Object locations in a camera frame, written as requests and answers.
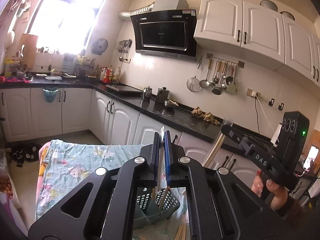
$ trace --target black countertop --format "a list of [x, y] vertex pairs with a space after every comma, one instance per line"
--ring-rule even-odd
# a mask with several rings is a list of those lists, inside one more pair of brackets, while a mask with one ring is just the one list
[[[105, 86], [102, 82], [96, 81], [93, 84], [82, 80], [74, 80], [74, 79], [62, 79], [60, 81], [51, 81], [47, 79], [39, 79], [34, 77], [33, 81], [30, 83], [23, 82], [6, 82], [0, 84], [0, 89], [8, 89], [8, 88], [39, 88], [39, 87], [58, 87], [58, 88], [93, 88], [104, 95], [113, 98], [133, 109], [139, 111], [146, 116], [149, 116], [164, 125], [168, 125], [176, 130], [181, 132], [188, 133], [194, 137], [197, 137], [201, 140], [204, 140], [208, 143], [212, 143], [220, 133], [220, 127], [201, 119], [194, 118], [189, 110], [183, 108], [175, 108], [172, 110], [167, 110], [164, 107], [164, 104], [158, 103], [154, 101], [153, 98], [150, 100], [142, 100], [140, 96], [128, 96], [123, 95], [121, 93], [117, 93], [114, 90], [111, 90]], [[250, 131], [246, 128], [238, 126], [234, 124], [234, 126], [248, 134], [259, 137], [260, 139], [270, 141], [269, 138], [259, 135], [253, 131]], [[243, 152], [240, 150], [237, 143], [232, 141], [229, 138], [225, 138], [224, 143], [221, 146], [223, 149], [228, 150], [230, 152], [236, 153], [238, 155], [243, 156]], [[301, 165], [298, 163], [297, 172], [302, 170]], [[304, 178], [311, 179], [314, 174], [311, 172], [305, 173]]]

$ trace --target smartphone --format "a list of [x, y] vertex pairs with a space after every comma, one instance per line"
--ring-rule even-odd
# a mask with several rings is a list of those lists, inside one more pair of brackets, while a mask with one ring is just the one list
[[314, 163], [315, 159], [317, 158], [319, 152], [319, 148], [312, 145], [311, 149], [308, 153], [308, 157], [306, 158], [304, 164], [303, 164], [303, 169], [308, 172], [312, 168], [312, 164]]

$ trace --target wall socket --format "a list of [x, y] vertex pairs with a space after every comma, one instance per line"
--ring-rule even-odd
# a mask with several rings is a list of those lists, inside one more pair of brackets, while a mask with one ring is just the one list
[[249, 96], [249, 97], [252, 97], [252, 98], [256, 98], [256, 96], [257, 96], [258, 98], [261, 97], [261, 94], [260, 94], [259, 92], [254, 91], [254, 90], [252, 90], [252, 89], [250, 89], [250, 88], [248, 88], [246, 95]]

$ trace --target human hand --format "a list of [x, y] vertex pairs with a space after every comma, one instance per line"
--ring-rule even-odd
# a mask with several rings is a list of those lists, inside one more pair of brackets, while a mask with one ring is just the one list
[[[251, 190], [258, 197], [261, 197], [261, 193], [262, 193], [262, 190], [264, 187], [262, 179], [261, 179], [261, 175], [262, 175], [262, 170], [259, 169], [257, 171], [257, 176], [254, 178], [252, 186], [251, 186]], [[275, 182], [273, 182], [271, 179], [267, 180], [266, 186], [270, 192], [275, 194], [275, 196], [273, 197], [273, 199], [270, 203], [270, 207], [273, 210], [280, 209], [287, 202], [288, 191], [283, 186], [280, 186], [280, 185], [276, 184]]]

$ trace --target silver duct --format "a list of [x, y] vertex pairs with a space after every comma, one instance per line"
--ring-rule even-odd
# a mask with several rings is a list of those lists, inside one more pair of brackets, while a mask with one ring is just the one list
[[139, 8], [139, 9], [136, 9], [136, 10], [134, 10], [134, 11], [128, 11], [128, 12], [122, 11], [122, 12], [119, 12], [119, 13], [118, 13], [118, 17], [119, 17], [120, 19], [123, 19], [123, 20], [130, 20], [130, 16], [131, 16], [131, 15], [136, 15], [136, 14], [140, 14], [140, 13], [151, 12], [154, 4], [155, 4], [155, 2], [153, 2], [153, 3], [150, 4], [150, 5], [147, 5], [147, 6], [144, 6], [144, 7]]

